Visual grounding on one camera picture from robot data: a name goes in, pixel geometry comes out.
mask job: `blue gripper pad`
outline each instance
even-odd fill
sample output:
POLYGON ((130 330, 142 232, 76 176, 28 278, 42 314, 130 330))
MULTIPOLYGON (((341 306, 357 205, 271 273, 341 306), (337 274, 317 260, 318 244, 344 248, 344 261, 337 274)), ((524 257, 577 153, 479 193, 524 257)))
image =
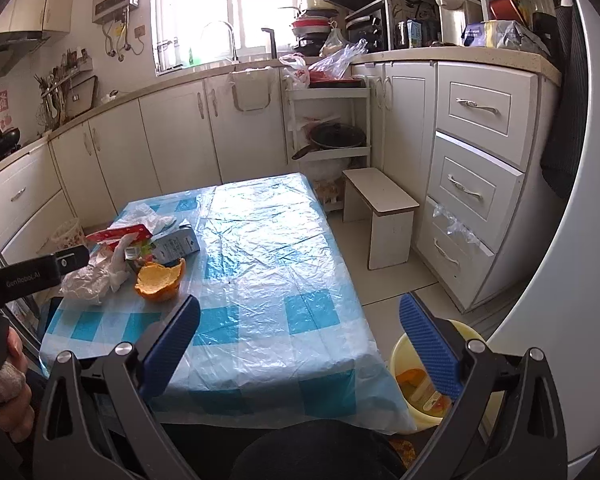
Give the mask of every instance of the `blue gripper pad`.
POLYGON ((436 389, 456 400, 463 390, 459 381, 460 363, 438 329, 411 294, 400 299, 400 324, 436 389))
POLYGON ((140 364, 142 371, 138 392, 144 400, 164 393, 200 325, 200 304, 195 297, 189 296, 177 314, 171 320, 169 317, 149 325, 145 330, 145 333, 149 332, 153 325, 164 324, 167 321, 166 327, 140 364))

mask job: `countertop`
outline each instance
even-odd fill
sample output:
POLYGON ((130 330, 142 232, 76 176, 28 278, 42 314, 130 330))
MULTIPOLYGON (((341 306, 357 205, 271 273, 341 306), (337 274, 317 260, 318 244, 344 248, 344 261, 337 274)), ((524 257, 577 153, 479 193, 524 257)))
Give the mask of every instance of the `countertop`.
MULTIPOLYGON (((307 59, 307 64, 314 62, 315 58, 307 59)), ((407 48, 403 50, 391 50, 389 52, 376 52, 374 54, 365 54, 364 56, 357 56, 353 60, 353 64, 364 64, 373 62, 392 62, 392 61, 455 61, 455 62, 468 62, 468 63, 481 63, 493 66, 502 66, 505 68, 513 68, 517 70, 524 70, 526 72, 534 72, 539 75, 545 76, 548 80, 554 84, 560 86, 562 75, 560 71, 553 66, 548 60, 539 54, 531 54, 529 52, 518 52, 517 50, 506 50, 503 48, 483 48, 474 46, 439 46, 439 47, 423 47, 423 48, 407 48)), ((158 82, 156 84, 147 86, 119 96, 114 101, 98 106, 83 113, 79 117, 72 119, 67 124, 63 124, 58 129, 47 132, 41 138, 28 144, 24 148, 18 150, 13 155, 8 156, 4 160, 0 161, 0 171, 6 168, 11 163, 22 158, 33 150, 46 144, 57 136, 62 135, 67 130, 70 130, 74 126, 83 123, 84 121, 95 117, 111 108, 126 102, 138 99, 145 95, 165 90, 177 85, 190 83, 193 81, 199 81, 209 77, 224 75, 231 72, 237 72, 239 70, 245 70, 247 68, 264 68, 267 66, 282 67, 284 66, 279 60, 266 59, 262 61, 253 61, 248 63, 238 63, 232 65, 221 66, 217 68, 211 68, 209 70, 203 70, 200 72, 187 73, 185 75, 167 79, 165 81, 158 82)))

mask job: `range hood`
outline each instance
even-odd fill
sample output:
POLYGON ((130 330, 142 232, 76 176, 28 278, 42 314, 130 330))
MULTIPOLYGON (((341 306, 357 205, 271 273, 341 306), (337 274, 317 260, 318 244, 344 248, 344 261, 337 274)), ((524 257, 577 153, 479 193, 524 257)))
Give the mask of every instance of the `range hood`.
POLYGON ((0 77, 7 75, 17 62, 48 38, 49 34, 39 30, 0 33, 0 77))

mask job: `blue checkered tablecloth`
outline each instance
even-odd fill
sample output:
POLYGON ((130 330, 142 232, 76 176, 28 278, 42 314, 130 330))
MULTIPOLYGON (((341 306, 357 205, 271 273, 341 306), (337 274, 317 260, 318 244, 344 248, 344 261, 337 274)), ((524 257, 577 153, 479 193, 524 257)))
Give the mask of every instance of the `blue checkered tablecloth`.
POLYGON ((129 279, 100 306, 63 300, 42 341, 47 369, 65 349, 85 358, 135 342, 193 294, 200 327, 152 401, 161 422, 282 428, 337 418, 384 433, 415 429, 304 176, 142 202, 194 226, 201 250, 187 258, 179 297, 146 302, 129 279))

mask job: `drawer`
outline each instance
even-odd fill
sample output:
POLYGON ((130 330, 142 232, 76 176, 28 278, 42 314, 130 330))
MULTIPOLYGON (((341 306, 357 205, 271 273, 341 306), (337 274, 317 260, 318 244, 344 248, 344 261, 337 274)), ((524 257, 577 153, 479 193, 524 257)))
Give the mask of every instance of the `drawer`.
POLYGON ((524 174, 439 132, 433 145, 428 194, 498 251, 518 203, 524 174))
POLYGON ((525 171, 536 125, 538 76, 439 63, 436 127, 525 171))
POLYGON ((0 171, 0 248, 60 189, 47 144, 0 171))
POLYGON ((64 192, 59 191, 9 241, 2 250, 4 259, 9 264, 16 264, 42 256, 38 253, 46 245, 48 238, 62 222, 73 217, 64 192))
POLYGON ((467 243, 457 233, 448 236, 446 218, 433 218, 435 207, 436 203, 427 197, 417 247, 461 306, 468 310, 484 283, 495 256, 483 243, 467 243))

